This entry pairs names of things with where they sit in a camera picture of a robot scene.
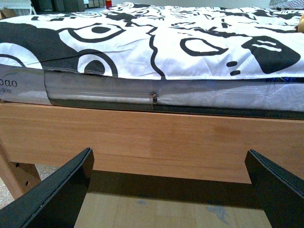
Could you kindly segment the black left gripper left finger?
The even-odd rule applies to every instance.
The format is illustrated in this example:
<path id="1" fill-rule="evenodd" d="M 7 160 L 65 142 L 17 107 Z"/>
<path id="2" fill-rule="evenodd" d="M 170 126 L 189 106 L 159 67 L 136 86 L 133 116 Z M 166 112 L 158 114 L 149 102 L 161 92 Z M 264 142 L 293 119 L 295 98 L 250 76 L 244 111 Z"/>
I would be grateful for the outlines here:
<path id="1" fill-rule="evenodd" d="M 90 184 L 91 148 L 0 210 L 2 228 L 73 228 Z"/>

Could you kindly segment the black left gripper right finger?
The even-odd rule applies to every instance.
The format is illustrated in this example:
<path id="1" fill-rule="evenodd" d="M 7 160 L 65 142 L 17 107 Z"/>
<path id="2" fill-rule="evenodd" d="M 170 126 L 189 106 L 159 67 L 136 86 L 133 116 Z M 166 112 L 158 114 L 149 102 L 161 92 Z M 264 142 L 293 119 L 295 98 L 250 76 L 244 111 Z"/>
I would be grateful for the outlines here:
<path id="1" fill-rule="evenodd" d="M 257 198 L 274 228 L 304 226 L 304 180 L 255 150 L 245 165 Z"/>

